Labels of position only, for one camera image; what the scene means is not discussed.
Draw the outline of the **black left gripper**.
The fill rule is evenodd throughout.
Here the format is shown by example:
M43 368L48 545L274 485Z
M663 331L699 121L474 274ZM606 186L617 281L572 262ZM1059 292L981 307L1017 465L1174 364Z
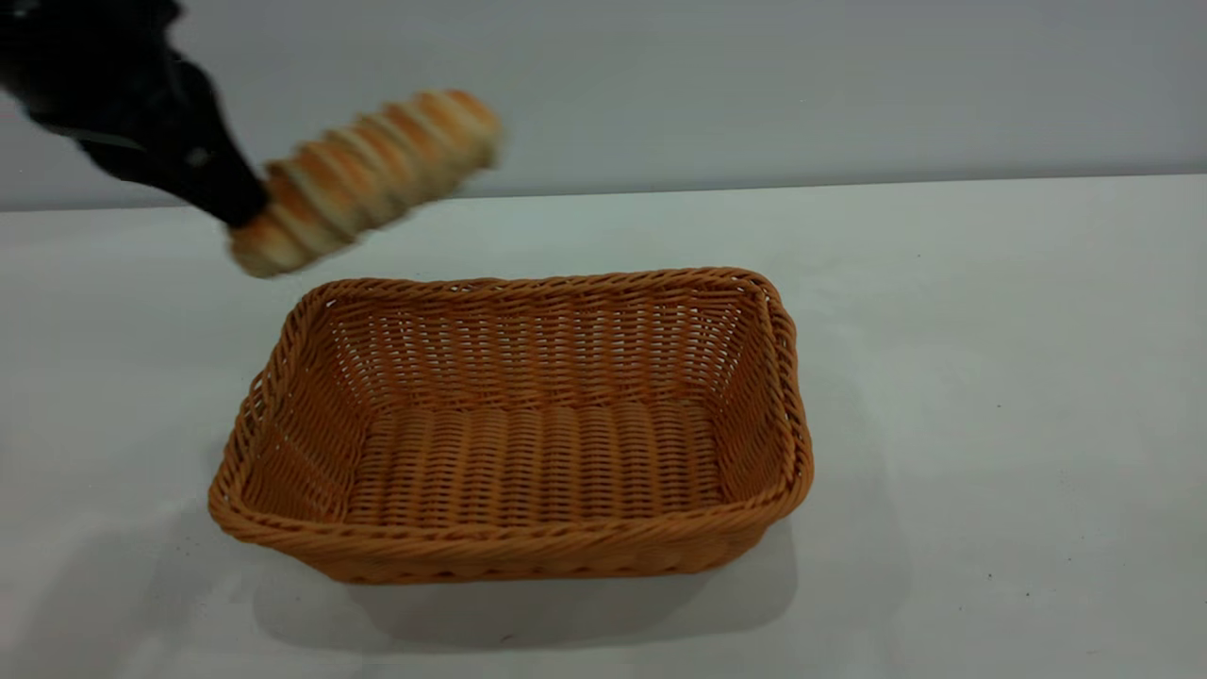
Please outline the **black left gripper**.
M177 66L177 1L5 1L2 90L116 178L163 191L241 228L269 197L225 125L211 81Z

